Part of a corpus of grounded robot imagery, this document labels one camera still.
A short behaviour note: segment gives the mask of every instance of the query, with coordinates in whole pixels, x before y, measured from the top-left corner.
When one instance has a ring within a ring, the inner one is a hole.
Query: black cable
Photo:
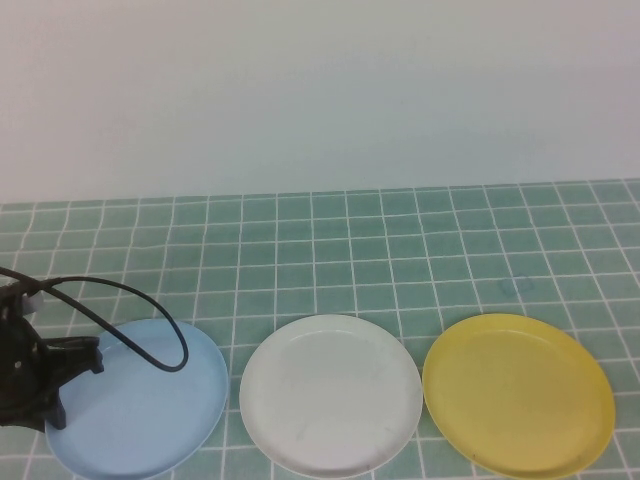
[[[105,279],[96,278],[96,277],[73,276],[73,277],[60,277],[60,278],[52,278],[52,279],[45,279],[45,280],[36,280],[35,278],[32,278],[28,275],[24,275],[23,273],[15,272],[13,270],[10,270],[4,267],[0,267],[0,274],[13,278],[15,280],[18,280],[19,282],[25,283],[26,285],[29,286],[29,288],[32,288],[36,291],[42,290],[48,293],[49,295],[52,295],[58,298],[59,300],[62,300],[67,305],[78,310],[80,313],[87,316],[90,320],[97,323],[104,330],[109,332],[111,335],[116,337],[118,340],[120,340],[123,344],[125,344],[135,353],[137,353],[142,358],[144,358],[147,362],[152,364],[154,367],[159,368],[160,370],[163,370],[165,372],[177,372],[178,370],[181,370],[189,360],[189,348],[187,347],[187,342],[184,339],[184,336],[182,335],[182,332],[180,331],[180,328],[176,324],[173,317],[171,317],[169,312],[167,312],[167,310],[162,305],[160,305],[153,298],[149,297],[148,295],[141,292],[140,290],[132,288],[128,285],[124,285],[122,283],[113,282],[111,280],[105,280]],[[133,293],[137,297],[142,298],[143,300],[146,300],[147,302],[149,302],[151,305],[157,308],[158,311],[160,311],[160,313],[162,313],[165,316],[167,321],[171,324],[171,327],[173,328],[173,330],[176,332],[176,335],[180,340],[180,344],[182,345],[182,352],[183,352],[182,361],[175,366],[165,365],[164,363],[161,363],[156,358],[152,357],[142,347],[140,347],[140,345],[135,343],[133,340],[131,340],[126,335],[124,335],[114,326],[109,324],[106,320],[104,320],[98,314],[93,312],[91,309],[85,307],[80,302],[74,300],[73,298],[69,297],[65,293],[62,293],[61,291],[53,288],[55,285],[60,285],[62,283],[68,283],[68,282],[89,282],[89,283],[99,283],[102,285],[108,285],[111,287],[119,288],[127,292]]]

